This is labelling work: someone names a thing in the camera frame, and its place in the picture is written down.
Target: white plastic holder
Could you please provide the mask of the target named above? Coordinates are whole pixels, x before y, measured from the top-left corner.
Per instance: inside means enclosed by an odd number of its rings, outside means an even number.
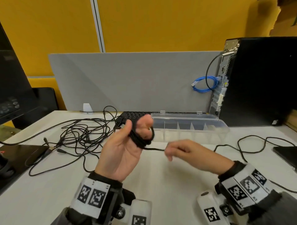
[[[205,191],[197,197],[197,202],[209,225],[238,224],[233,209],[226,204],[226,198],[222,194]]]
[[[128,225],[134,224],[151,224],[151,209],[152,202],[147,200],[134,199],[131,206],[121,204],[121,207],[125,209],[125,216],[120,219],[122,223]]]
[[[93,111],[93,109],[92,109],[92,107],[91,107],[91,105],[89,103],[84,103],[83,104],[83,112],[85,114],[93,114],[94,113],[94,111]]]

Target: hand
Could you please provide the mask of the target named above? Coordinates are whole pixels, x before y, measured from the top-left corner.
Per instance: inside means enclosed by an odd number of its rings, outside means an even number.
[[[150,139],[152,131],[149,129],[153,125],[150,115],[145,115],[137,121],[136,132],[143,139]],[[131,120],[127,120],[125,127],[112,134],[102,148],[100,159],[95,168],[95,173],[104,177],[123,180],[136,167],[142,149],[128,136],[132,129]]]
[[[197,169],[217,175],[225,173],[234,165],[232,160],[191,140],[169,142],[165,149],[165,155],[169,161],[172,161],[175,156]]]

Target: desktop computer tower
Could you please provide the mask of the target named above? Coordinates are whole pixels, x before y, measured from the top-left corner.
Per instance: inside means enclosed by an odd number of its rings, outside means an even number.
[[[226,40],[209,113],[228,126],[281,125],[296,107],[297,37]]]

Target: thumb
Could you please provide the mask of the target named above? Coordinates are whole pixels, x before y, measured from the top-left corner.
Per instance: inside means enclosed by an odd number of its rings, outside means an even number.
[[[166,148],[165,155],[167,156],[169,161],[172,161],[172,156],[180,158],[186,162],[188,161],[188,158],[189,158],[189,153],[186,153],[178,148]]]
[[[122,129],[120,129],[118,132],[116,132],[115,141],[123,141],[126,137],[128,137],[131,130],[132,130],[132,121],[127,120],[125,126]]]

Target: gray desk divider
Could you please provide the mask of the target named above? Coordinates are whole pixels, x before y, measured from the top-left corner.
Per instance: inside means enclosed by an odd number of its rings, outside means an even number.
[[[49,60],[67,110],[89,103],[94,111],[112,105],[118,111],[208,112],[212,91],[198,93],[191,84],[219,53],[72,53]],[[219,60],[209,76],[217,75]],[[207,88],[205,81],[196,87]]]

